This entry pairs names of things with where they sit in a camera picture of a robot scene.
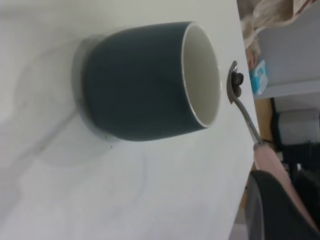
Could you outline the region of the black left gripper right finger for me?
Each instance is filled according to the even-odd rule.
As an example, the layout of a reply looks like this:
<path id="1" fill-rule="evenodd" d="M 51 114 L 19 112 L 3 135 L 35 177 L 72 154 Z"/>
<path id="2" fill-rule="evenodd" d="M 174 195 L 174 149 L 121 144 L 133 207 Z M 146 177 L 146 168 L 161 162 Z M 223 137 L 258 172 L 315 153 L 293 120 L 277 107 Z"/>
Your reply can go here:
<path id="1" fill-rule="evenodd" d="M 295 190 L 315 223 L 320 222 L 320 176 L 301 170 L 295 177 Z"/>

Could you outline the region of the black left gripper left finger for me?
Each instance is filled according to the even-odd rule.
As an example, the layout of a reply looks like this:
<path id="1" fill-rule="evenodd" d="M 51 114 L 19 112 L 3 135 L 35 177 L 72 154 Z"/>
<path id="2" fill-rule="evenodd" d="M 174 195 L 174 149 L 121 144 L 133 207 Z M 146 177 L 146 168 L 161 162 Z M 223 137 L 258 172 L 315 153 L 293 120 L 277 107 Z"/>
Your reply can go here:
<path id="1" fill-rule="evenodd" d="M 250 240 L 315 240 L 317 230 L 270 173 L 255 170 L 248 178 L 246 228 Z"/>

